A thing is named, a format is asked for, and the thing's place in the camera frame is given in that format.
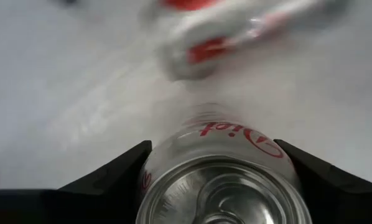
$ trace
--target silver can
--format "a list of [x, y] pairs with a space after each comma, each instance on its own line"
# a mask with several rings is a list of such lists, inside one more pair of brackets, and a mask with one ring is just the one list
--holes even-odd
[[287, 154], [244, 124], [203, 113], [154, 148], [137, 224], [311, 223]]

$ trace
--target white surface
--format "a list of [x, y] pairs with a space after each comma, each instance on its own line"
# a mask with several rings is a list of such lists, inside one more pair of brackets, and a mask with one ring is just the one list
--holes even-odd
[[198, 83], [167, 81], [152, 59], [143, 0], [82, 3], [0, 0], [0, 188], [61, 187], [157, 144], [196, 101], [372, 181], [372, 0]]

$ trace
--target white floor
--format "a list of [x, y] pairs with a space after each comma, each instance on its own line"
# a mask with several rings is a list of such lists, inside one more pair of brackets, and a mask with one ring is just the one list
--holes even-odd
[[372, 0], [198, 83], [168, 81], [153, 60], [146, 1], [0, 0], [0, 188], [61, 187], [157, 144], [204, 101], [372, 181]]

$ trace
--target can rim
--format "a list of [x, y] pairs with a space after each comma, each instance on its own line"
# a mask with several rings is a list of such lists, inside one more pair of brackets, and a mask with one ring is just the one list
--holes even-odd
[[154, 183], [152, 183], [149, 190], [146, 192], [142, 200], [141, 206], [137, 213], [136, 223], [151, 224], [152, 216], [160, 196], [179, 178], [188, 174], [188, 168], [198, 166], [198, 169], [204, 169], [213, 165], [231, 166], [235, 169], [244, 170], [252, 174], [254, 178], [259, 177], [266, 183], [269, 183], [280, 193], [283, 201], [279, 205], [281, 209], [287, 210], [287, 219], [293, 220], [293, 223], [312, 223], [309, 211], [303, 201], [302, 197], [286, 179], [277, 174], [273, 170], [252, 162], [236, 160], [228, 156], [205, 156], [197, 159], [185, 161], [179, 166], [168, 170], [161, 175]]

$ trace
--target can lid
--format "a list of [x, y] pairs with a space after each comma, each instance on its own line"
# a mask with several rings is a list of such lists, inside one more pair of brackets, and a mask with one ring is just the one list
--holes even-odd
[[182, 164], [154, 183], [136, 223], [311, 222], [298, 192], [282, 177], [262, 167], [210, 157]]

